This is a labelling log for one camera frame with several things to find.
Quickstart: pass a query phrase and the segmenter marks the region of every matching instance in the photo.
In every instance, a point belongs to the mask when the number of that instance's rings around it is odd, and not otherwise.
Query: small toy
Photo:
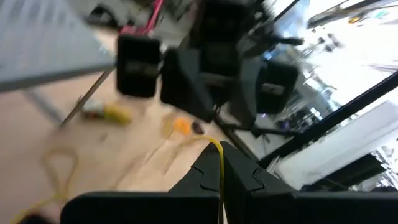
[[[191,132],[191,122],[185,118],[177,118],[174,120],[174,130],[182,133],[185,136],[190,135]]]
[[[119,124],[129,124],[132,121],[131,113],[116,103],[103,103],[100,100],[88,100],[82,108],[82,113],[88,119],[105,119]]]

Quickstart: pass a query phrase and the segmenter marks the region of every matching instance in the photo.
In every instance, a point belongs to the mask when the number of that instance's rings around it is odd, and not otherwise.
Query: table leg
[[[106,80],[106,78],[111,74],[113,69],[106,70],[98,79],[95,81],[93,86],[87,91],[87,93],[79,100],[74,109],[69,113],[69,115],[62,121],[61,127],[66,125],[76,114],[79,112],[88,99],[94,94],[94,92],[101,86],[101,84]]]
[[[63,121],[63,114],[58,110],[41,92],[34,88],[29,88],[23,91],[24,96],[34,105],[36,105],[41,111],[43,111],[48,117],[54,120],[57,124],[61,124]]]

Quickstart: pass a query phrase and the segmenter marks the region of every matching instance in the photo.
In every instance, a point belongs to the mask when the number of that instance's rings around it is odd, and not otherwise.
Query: yellow cable
[[[201,135],[201,134],[196,134],[190,138],[188,138],[187,140],[185,140],[184,142],[182,142],[181,144],[179,144],[177,146],[177,149],[186,146],[188,144],[191,144],[195,141],[198,140],[207,140],[211,143],[213,143],[218,151],[218,154],[220,155],[220,204],[219,204],[219,210],[218,210],[218,223],[223,223],[223,219],[224,219],[224,149],[223,146],[221,145],[221,143],[219,141],[217,141],[216,139],[209,137],[209,136],[205,136],[205,135]]]
[[[167,123],[165,127],[165,132],[170,132],[170,123]],[[180,144],[186,145],[190,144],[193,141],[201,140],[201,139],[206,139],[210,142],[212,142],[218,150],[218,153],[220,154],[220,205],[219,205],[219,223],[223,223],[223,199],[224,199],[224,152],[223,152],[223,147],[220,144],[219,141],[215,140],[214,138],[211,138],[209,136],[203,136],[203,135],[195,135],[192,136],[190,139],[187,141],[184,141],[183,143]],[[65,185],[61,185],[61,180],[59,179],[57,173],[55,172],[55,168],[51,165],[50,163],[50,158],[54,155],[64,155],[71,157],[73,159],[73,165],[72,165],[72,171],[70,172],[70,175],[67,177],[67,180],[65,182]],[[53,188],[55,189],[55,195],[40,201],[36,204],[33,204],[29,209],[22,211],[20,214],[18,214],[12,221],[11,224],[18,224],[20,223],[24,217],[27,215],[31,214],[32,212],[35,212],[38,210],[40,207],[45,206],[46,204],[54,201],[59,201],[62,203],[66,203],[68,201],[69,193],[70,193],[70,187],[72,186],[72,180],[74,176],[76,176],[76,171],[79,165],[79,158],[77,153],[70,148],[65,148],[65,147],[59,147],[59,148],[54,148],[52,150],[47,151],[43,158],[42,158],[42,165],[44,166],[44,169],[51,181],[51,184]]]
[[[72,165],[72,171],[70,172],[70,175],[67,177],[67,181],[65,182],[64,187],[61,185],[61,180],[58,178],[57,173],[55,172],[55,169],[52,167],[50,163],[50,158],[56,154],[63,154],[65,156],[71,157],[73,159],[73,165]],[[63,203],[66,203],[68,200],[69,196],[69,191],[70,191],[70,186],[72,185],[72,179],[76,174],[76,170],[78,167],[78,156],[77,153],[73,149],[69,148],[54,148],[44,154],[44,157],[42,158],[42,165],[44,166],[44,169],[49,176],[49,179],[51,181],[52,186],[55,189],[55,195],[40,201],[36,204],[33,204],[29,209],[22,211],[20,214],[15,217],[11,221],[11,224],[18,224],[22,221],[22,219],[31,214],[32,212],[35,212],[38,210],[40,207],[43,207],[44,205],[53,202],[53,201],[61,201]]]

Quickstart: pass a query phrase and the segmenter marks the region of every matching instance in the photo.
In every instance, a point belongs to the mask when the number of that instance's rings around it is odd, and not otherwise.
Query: orange object
[[[174,120],[174,130],[186,136],[191,134],[191,121],[185,118],[177,118]]]

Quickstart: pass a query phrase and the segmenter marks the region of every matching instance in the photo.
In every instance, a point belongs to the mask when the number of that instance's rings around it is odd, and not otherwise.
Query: floor
[[[113,34],[105,30],[97,30],[96,33],[110,49],[114,49]],[[39,89],[67,113],[98,76],[99,73]],[[114,87],[114,75],[105,81],[93,98],[118,101],[128,106],[134,121],[130,126],[122,127],[75,118],[66,128],[58,129],[21,92],[0,95],[0,223],[9,222],[21,210],[54,194],[40,164],[43,154],[52,148],[72,148],[80,158],[71,192],[73,197],[83,192],[109,189],[126,171],[118,190],[167,191],[185,175],[208,144],[196,142],[180,149],[175,157],[175,148],[184,137],[173,134],[165,140],[161,131],[165,116],[175,110],[157,99],[121,97]],[[189,118],[183,112],[179,114]],[[206,126],[205,131],[209,136],[225,139],[212,124]],[[71,169],[70,161],[58,157],[53,161],[61,179],[65,179]],[[54,204],[43,208],[43,211],[57,217],[59,208]]]
[[[225,105],[221,108],[221,118],[227,123],[237,123],[238,121],[228,113],[228,110],[228,105]],[[263,114],[257,114],[256,124],[260,128],[277,128],[270,117],[263,116]],[[262,136],[256,138],[249,131],[235,131],[235,134],[241,138],[241,140],[246,144],[246,146],[251,150],[252,154],[258,160],[272,153],[274,150],[287,142],[284,137],[275,134],[266,134],[266,138]]]

